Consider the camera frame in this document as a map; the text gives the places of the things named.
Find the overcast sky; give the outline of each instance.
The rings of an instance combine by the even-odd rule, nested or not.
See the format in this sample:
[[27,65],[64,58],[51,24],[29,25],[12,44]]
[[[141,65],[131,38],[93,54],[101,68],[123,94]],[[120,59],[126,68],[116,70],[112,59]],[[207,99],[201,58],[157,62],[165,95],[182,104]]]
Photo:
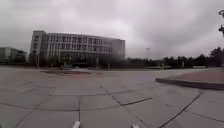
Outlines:
[[224,47],[222,9],[224,0],[0,0],[0,45],[29,51],[32,31],[45,30],[121,38],[127,57],[197,56]]

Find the tree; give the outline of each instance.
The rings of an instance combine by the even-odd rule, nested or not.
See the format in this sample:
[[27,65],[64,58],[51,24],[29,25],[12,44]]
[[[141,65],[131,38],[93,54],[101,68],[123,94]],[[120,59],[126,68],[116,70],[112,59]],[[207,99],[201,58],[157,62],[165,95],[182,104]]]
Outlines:
[[218,67],[221,66],[222,59],[223,59],[223,53],[224,52],[222,51],[222,49],[220,47],[218,47],[210,52],[210,56],[209,56],[210,61],[212,62],[212,64],[214,66],[218,66]]

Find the concrete pavement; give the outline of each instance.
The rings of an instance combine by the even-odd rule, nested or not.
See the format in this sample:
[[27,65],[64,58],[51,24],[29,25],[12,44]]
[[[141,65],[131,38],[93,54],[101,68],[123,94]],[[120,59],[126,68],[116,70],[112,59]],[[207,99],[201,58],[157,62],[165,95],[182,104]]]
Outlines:
[[224,92],[154,82],[199,70],[54,75],[0,67],[3,128],[222,128]]

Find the pavement crack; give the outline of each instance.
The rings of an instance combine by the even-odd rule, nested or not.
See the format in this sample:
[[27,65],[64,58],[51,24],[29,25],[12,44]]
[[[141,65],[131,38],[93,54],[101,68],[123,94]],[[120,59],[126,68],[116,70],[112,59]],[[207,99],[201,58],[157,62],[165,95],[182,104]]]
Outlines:
[[167,125],[169,122],[173,121],[177,116],[182,114],[191,104],[193,104],[199,97],[201,96],[201,93],[199,93],[186,107],[184,107],[177,115],[175,115],[173,118],[171,118],[169,121],[161,125],[159,128],[163,128],[165,125]]
[[142,124],[144,124],[146,127],[149,128],[149,126],[143,122],[140,118],[138,118],[136,115],[134,115],[132,112],[130,112],[127,108],[125,108],[125,105],[122,105],[121,102],[119,102],[113,95],[111,95],[102,85],[100,85],[100,87],[107,92],[108,95],[110,95],[115,101],[117,101],[121,107],[123,107],[130,115],[134,116],[136,119],[138,119]]

